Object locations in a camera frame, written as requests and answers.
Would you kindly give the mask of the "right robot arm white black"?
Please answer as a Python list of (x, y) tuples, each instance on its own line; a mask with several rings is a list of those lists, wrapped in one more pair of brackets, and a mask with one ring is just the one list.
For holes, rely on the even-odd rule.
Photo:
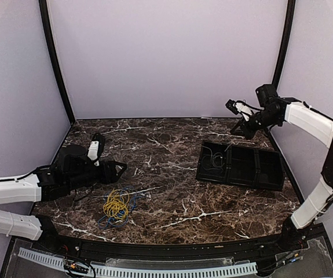
[(246, 139), (258, 130), (288, 124), (304, 131), (316, 140), (315, 146), (301, 150), (305, 158), (319, 159), (319, 180), (303, 203), (282, 224), (276, 246), (281, 251), (296, 248), (310, 231), (316, 219), (333, 204), (333, 118), (294, 97), (281, 97), (274, 85), (264, 84), (256, 89), (259, 107), (243, 100), (228, 100), (225, 106), (240, 119), (236, 127)]

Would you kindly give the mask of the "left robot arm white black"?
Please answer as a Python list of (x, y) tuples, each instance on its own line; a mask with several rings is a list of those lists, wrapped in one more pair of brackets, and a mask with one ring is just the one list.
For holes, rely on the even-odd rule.
[[(69, 145), (60, 149), (57, 161), (37, 167), (32, 172), (0, 178), (0, 205), (20, 202), (49, 202), (95, 183), (113, 184), (127, 169), (127, 164), (103, 161), (103, 148), (93, 141), (88, 149)], [(0, 234), (40, 241), (51, 253), (62, 247), (62, 238), (55, 234), (50, 218), (20, 215), (0, 210)]]

